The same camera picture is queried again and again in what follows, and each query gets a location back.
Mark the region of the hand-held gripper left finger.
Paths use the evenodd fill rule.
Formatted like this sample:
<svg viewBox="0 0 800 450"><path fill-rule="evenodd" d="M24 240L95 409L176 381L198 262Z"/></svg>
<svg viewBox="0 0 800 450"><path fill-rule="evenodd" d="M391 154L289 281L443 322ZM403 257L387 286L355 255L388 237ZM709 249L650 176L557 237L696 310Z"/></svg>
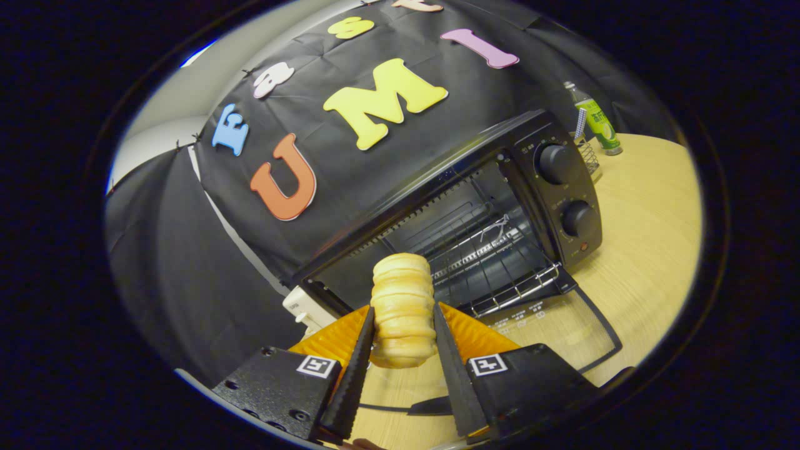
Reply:
<svg viewBox="0 0 800 450"><path fill-rule="evenodd" d="M374 308L347 314L297 351L260 348L212 391L234 412L312 443L351 437L369 365Z"/></svg>

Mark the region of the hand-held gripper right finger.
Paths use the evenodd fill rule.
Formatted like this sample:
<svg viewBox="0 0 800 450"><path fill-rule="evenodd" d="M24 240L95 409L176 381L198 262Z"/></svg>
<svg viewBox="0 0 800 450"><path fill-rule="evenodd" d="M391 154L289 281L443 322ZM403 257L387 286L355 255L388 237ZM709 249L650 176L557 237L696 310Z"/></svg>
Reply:
<svg viewBox="0 0 800 450"><path fill-rule="evenodd" d="M457 432L468 446L501 446L579 426L634 371L594 386L543 342L511 340L468 314L432 307L438 356Z"/></svg>

